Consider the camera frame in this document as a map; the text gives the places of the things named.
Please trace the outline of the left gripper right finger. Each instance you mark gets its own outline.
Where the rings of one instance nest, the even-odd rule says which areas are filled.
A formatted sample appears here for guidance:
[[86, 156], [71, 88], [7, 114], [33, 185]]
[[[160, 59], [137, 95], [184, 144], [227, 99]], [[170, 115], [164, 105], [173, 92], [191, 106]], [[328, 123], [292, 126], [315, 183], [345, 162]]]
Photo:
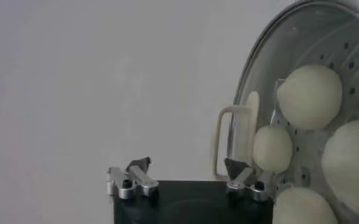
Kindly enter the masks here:
[[256, 202], [274, 200], [275, 173], [256, 169], [245, 162], [230, 158], [224, 160], [228, 172], [227, 193], [235, 198], [247, 197]]

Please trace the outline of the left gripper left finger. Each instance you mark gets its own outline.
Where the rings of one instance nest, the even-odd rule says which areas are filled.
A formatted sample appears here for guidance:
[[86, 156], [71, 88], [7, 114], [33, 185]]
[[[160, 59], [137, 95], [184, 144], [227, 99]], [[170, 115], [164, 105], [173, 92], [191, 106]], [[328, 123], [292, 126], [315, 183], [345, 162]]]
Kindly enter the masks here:
[[133, 160], [122, 170], [109, 167], [106, 173], [107, 195], [122, 200], [132, 200], [140, 193], [144, 197], [153, 197], [159, 188], [159, 182], [148, 175], [150, 157]]

